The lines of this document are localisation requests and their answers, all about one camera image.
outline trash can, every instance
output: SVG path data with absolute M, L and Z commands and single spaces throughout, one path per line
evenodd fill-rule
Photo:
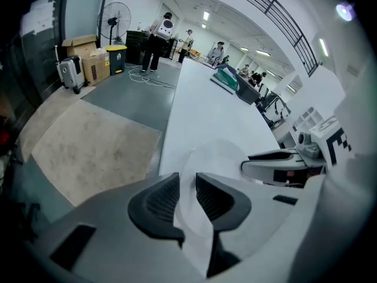
M 124 45 L 108 45 L 105 47 L 110 55 L 110 75 L 122 73 L 125 66 L 125 50 Z

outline black railing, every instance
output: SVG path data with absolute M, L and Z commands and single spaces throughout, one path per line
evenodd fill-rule
M 300 26 L 277 0 L 247 0 L 262 11 L 282 31 L 299 55 L 309 76 L 317 69 L 317 60 L 312 47 Z

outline white wall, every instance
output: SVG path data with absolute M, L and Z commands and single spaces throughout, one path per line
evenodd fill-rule
M 173 15 L 171 17 L 171 21 L 176 24 L 178 22 L 178 16 L 169 8 L 165 5 L 165 3 L 163 2 L 161 7 L 160 7 L 160 11 L 158 12 L 158 15 L 157 17 L 158 18 L 161 18 L 167 13 L 167 12 L 171 12 L 171 14 Z
M 275 87 L 278 85 L 278 82 L 275 81 L 273 78 L 269 77 L 268 75 L 262 79 L 262 82 L 270 91 L 273 91 Z
M 184 19 L 184 15 L 181 9 L 173 0 L 106 0 L 105 5 L 112 2 L 122 2 L 127 5 L 131 12 L 131 24 L 128 30 L 135 31 L 137 27 L 141 25 L 141 29 L 145 29 L 150 26 L 155 19 L 159 17 L 159 12 L 163 7 L 163 4 L 174 13 L 177 17 L 177 22 L 174 22 L 175 28 L 180 24 L 180 21 Z M 107 41 L 104 37 L 101 37 L 101 43 L 107 45 Z
M 376 76 L 376 59 L 372 57 L 358 84 L 352 86 L 334 111 L 352 150 L 358 154 L 376 154 L 377 151 Z
M 263 68 L 263 67 L 261 67 L 261 66 L 258 66 L 256 69 L 255 69 L 255 72 L 256 73 L 263 73 L 263 72 L 265 72 L 266 70 Z
M 253 64 L 250 65 L 250 67 L 249 67 L 249 71 L 250 71 L 250 72 L 251 72 L 252 70 L 255 71 L 255 69 L 257 69 L 258 66 L 259 66 L 259 65 L 258 65 L 257 63 L 254 62 Z
M 229 45 L 228 49 L 225 50 L 224 56 L 225 55 L 229 56 L 228 64 L 232 66 L 233 68 L 237 69 L 237 66 L 239 65 L 240 61 L 242 60 L 245 54 L 242 51 L 240 51 L 238 48 L 236 48 L 235 46 Z
M 229 42 L 226 41 L 223 37 L 217 34 L 214 34 L 209 29 L 199 27 L 187 21 L 182 21 L 179 27 L 174 31 L 174 33 L 178 32 L 179 38 L 185 40 L 187 38 L 186 31 L 188 29 L 191 29 L 193 31 L 192 36 L 194 39 L 194 44 L 192 48 L 200 52 L 202 56 L 205 56 L 208 54 L 214 42 L 215 42 L 215 46 L 217 46 L 217 42 L 220 42 L 220 41 L 224 42 L 225 43 L 224 50 L 226 50 L 227 47 L 229 46 Z
M 250 57 L 247 55 L 246 58 L 245 58 L 245 64 L 250 65 L 252 62 L 253 62 L 252 58 L 250 58 Z
M 112 1 L 120 1 L 128 5 L 130 8 L 131 14 L 133 19 L 131 21 L 130 30 L 136 29 L 138 22 L 141 21 L 142 26 L 150 25 L 150 22 L 156 17 L 159 7 L 162 3 L 162 0 L 107 0 L 107 3 Z M 302 80 L 303 84 L 306 83 L 309 79 L 307 76 L 306 70 L 304 65 L 301 62 L 301 59 L 297 55 L 297 52 L 290 44 L 289 40 L 284 36 L 281 30 L 273 23 L 270 19 L 268 19 L 265 14 L 259 11 L 255 6 L 251 3 L 247 2 L 246 0 L 217 0 L 228 6 L 234 8 L 235 10 L 241 12 L 245 15 L 248 19 L 252 20 L 259 28 L 268 34 L 272 40 L 282 49 L 287 58 L 290 60 L 291 64 L 297 71 L 300 79 Z M 299 0 L 279 0 L 286 9 L 291 12 L 294 19 L 302 28 L 303 32 L 306 34 L 308 40 L 313 37 L 317 30 L 313 26 L 310 26 L 310 19 L 308 19 L 308 14 L 303 10 L 301 11 Z M 206 50 L 206 48 L 198 47 L 198 50 Z
M 333 115 L 334 109 L 344 97 L 345 92 L 334 73 L 323 66 L 319 66 L 310 77 L 310 82 L 305 84 L 287 103 L 292 111 L 288 121 L 294 122 L 309 107 L 317 109 L 321 116 L 326 119 Z M 282 105 L 278 103 L 277 110 L 280 112 L 281 109 Z M 272 109 L 266 113 L 266 116 L 271 120 L 279 119 Z
M 283 77 L 283 79 L 280 81 L 279 85 L 274 89 L 275 93 L 282 93 L 283 90 L 287 88 L 287 86 L 297 77 L 296 72 L 292 72 L 287 74 Z
M 277 0 L 287 12 L 292 16 L 292 18 L 300 26 L 305 37 L 311 42 L 313 37 L 318 32 L 318 26 L 314 22 L 310 12 L 303 7 L 302 0 Z
M 303 8 L 308 9 L 311 17 L 319 28 L 320 36 L 325 40 L 329 51 L 329 60 L 326 64 L 334 68 L 335 74 L 345 91 L 352 85 L 358 84 L 358 77 L 350 74 L 347 67 L 351 65 L 360 71 L 365 69 L 368 57 L 373 54 L 365 32 L 354 18 L 346 22 L 336 13 L 335 6 L 343 0 L 301 0 Z M 319 42 L 313 46 L 314 51 L 320 51 L 318 60 L 326 60 L 319 48 Z
M 288 103 L 294 96 L 295 94 L 293 94 L 292 92 L 290 92 L 288 89 L 284 89 L 281 93 L 280 93 L 280 97 L 282 98 L 282 100 L 285 102 L 285 103 Z

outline floor mat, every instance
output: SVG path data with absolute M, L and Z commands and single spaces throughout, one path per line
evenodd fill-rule
M 28 160 L 33 148 L 49 126 L 51 126 L 72 104 L 94 89 L 94 86 L 83 87 L 80 94 L 74 94 L 71 89 L 65 89 L 62 86 L 40 105 L 28 120 L 18 137 L 24 162 Z
M 79 100 L 46 131 L 32 155 L 75 206 L 145 178 L 161 132 Z

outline black pants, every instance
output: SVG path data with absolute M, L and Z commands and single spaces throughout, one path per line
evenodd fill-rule
M 156 38 L 154 35 L 150 35 L 148 42 L 147 42 L 147 49 L 144 54 L 143 59 L 143 70 L 147 70 L 149 66 L 149 62 L 151 60 L 152 54 L 153 59 L 151 63 L 151 70 L 156 70 L 158 67 L 158 60 L 162 54 L 161 49 L 163 46 L 162 39 Z
M 178 59 L 178 62 L 179 63 L 183 63 L 183 59 L 184 59 L 184 56 L 186 55 L 186 53 L 187 53 L 187 50 L 182 50 L 181 49 L 181 53 L 180 53 L 180 55 L 179 55 L 179 59 Z

